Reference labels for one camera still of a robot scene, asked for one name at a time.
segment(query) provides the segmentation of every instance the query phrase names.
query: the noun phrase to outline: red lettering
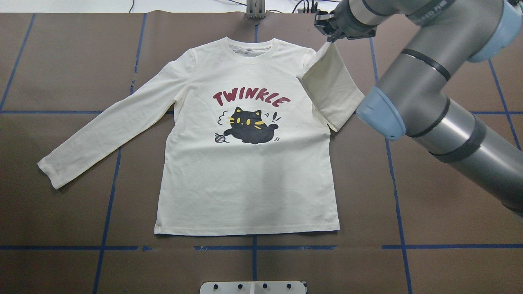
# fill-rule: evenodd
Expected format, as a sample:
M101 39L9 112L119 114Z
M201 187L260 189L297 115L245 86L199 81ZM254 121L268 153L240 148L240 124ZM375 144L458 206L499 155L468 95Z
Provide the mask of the red lettering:
M218 92L216 93L213 98L216 99L216 101L218 101L218 104L220 104L220 106L223 106L223 102L222 102L222 92Z
M261 101L264 100L265 96L269 95L269 92L267 92L267 89L262 88L260 92L258 92L258 95L256 95L256 98L254 100L260 99Z
M254 98L254 95L256 95L256 92L258 92L258 89L259 88L254 88L254 89L248 88L247 92L245 93L245 99L247 99L247 98L250 98L250 99Z
M242 87L240 90L240 99L243 99L243 91L245 91L245 87Z
M267 102L267 103L271 103L271 99L273 99L274 97L276 97L276 96L278 96L278 95L280 95L280 93L272 93L272 94L270 94L269 97L267 97L267 98L265 99L265 102Z
M238 88L232 89L232 92L230 92L230 93L223 91L223 96L225 97L225 100L227 100L227 102L235 101L237 92L238 92Z
M274 107L278 107L279 104L282 104L282 103L285 102L285 101L290 101L290 99L287 98L287 97L281 97L281 98L279 98L278 100L274 101L274 102L272 103L272 105L273 105Z

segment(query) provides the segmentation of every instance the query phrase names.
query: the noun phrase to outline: metal bracket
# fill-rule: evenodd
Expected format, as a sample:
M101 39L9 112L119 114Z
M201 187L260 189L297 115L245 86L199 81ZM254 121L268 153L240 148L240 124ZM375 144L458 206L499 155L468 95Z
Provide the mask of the metal bracket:
M200 294L307 294L307 283L300 281L205 282Z
M247 0L247 18L265 18L265 0Z

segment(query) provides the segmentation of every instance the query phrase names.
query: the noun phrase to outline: robotic arm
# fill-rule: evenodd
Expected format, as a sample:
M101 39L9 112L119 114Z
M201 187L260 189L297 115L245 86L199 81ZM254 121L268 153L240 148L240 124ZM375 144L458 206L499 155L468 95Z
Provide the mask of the robotic arm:
M373 37L401 13L421 27L356 110L386 138L406 134L499 199L523 220L523 153L441 92L465 62L487 60L518 34L505 0L343 0L318 11L328 41Z

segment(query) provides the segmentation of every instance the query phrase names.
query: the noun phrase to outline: black cat graphic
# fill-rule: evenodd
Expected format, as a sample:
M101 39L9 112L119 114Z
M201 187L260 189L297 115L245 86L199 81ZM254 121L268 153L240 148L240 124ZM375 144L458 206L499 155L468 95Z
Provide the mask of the black cat graphic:
M275 123L266 125L262 121L261 112L261 110L251 112L236 107L234 114L229 117L228 123L231 124L231 128L226 130L223 135L232 135L244 143L269 142L274 137L274 130L278 128L278 125Z

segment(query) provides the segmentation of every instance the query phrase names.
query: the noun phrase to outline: printed graphic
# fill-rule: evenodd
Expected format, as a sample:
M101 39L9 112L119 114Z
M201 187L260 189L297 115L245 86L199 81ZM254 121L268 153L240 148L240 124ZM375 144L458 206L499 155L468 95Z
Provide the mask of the printed graphic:
M226 112L228 111L224 111L218 118L219 125L222 125L220 120ZM274 138L274 130L278 128L278 125L275 123L266 125L265 122L262 121L261 112L261 110L247 111L242 110L240 107L236 107L234 113L229 117L229 121L227 122L231 125L231 128L227 129L223 135L215 133L214 140L216 143L228 143L226 137L232 135L233 137L242 140L244 143L259 144L269 142ZM276 112L272 117L273 122L280 119L276 118Z
M242 99L254 99L264 101L269 103L274 107L279 107L283 103L288 103L291 99L287 97L280 96L280 93L274 92L271 93L267 88L234 88L230 92L220 91L216 93L212 98L218 102L220 106L223 106L224 103L233 102Z

